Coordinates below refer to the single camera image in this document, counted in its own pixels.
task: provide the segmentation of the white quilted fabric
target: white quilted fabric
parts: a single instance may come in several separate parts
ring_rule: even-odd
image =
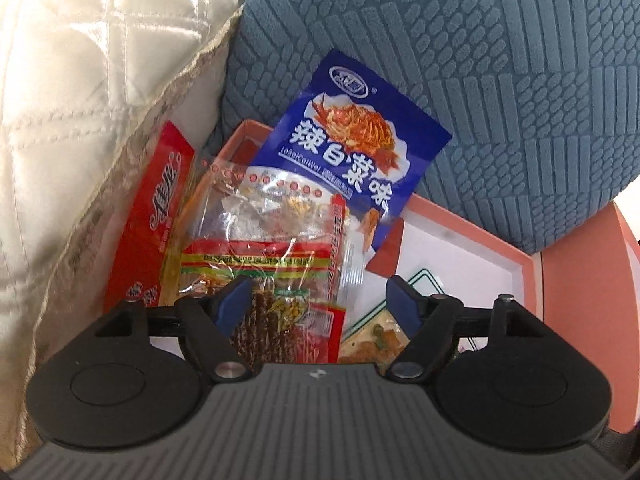
[[[159,125],[199,73],[222,89],[241,2],[0,0],[0,467],[34,443],[30,372],[97,315]]]

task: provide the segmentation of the blue textured pillow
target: blue textured pillow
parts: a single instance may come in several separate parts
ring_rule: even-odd
[[[640,0],[246,0],[224,134],[275,124],[331,47],[453,134],[418,193],[528,253],[640,172]]]

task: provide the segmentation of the blue snack package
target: blue snack package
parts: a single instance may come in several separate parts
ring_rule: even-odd
[[[366,245],[377,251],[391,220],[450,140],[442,126],[373,70],[332,50],[248,172],[275,180],[278,175],[269,170],[295,173],[301,177],[295,189],[313,190],[316,198],[322,196],[318,186],[325,195],[339,192],[361,217]]]

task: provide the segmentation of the textured fabric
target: textured fabric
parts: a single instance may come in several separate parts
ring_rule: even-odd
[[[640,0],[246,0],[224,133],[274,124],[331,47],[453,134],[417,191],[529,253],[640,171]]]
[[[160,126],[205,70],[216,106],[241,3],[0,0],[0,468],[36,442],[30,374],[100,313]]]

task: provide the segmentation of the barcode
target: barcode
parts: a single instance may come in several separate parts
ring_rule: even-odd
[[[334,324],[334,313],[330,310],[310,308],[305,316],[305,327],[309,332],[322,337],[331,335],[331,327]]]

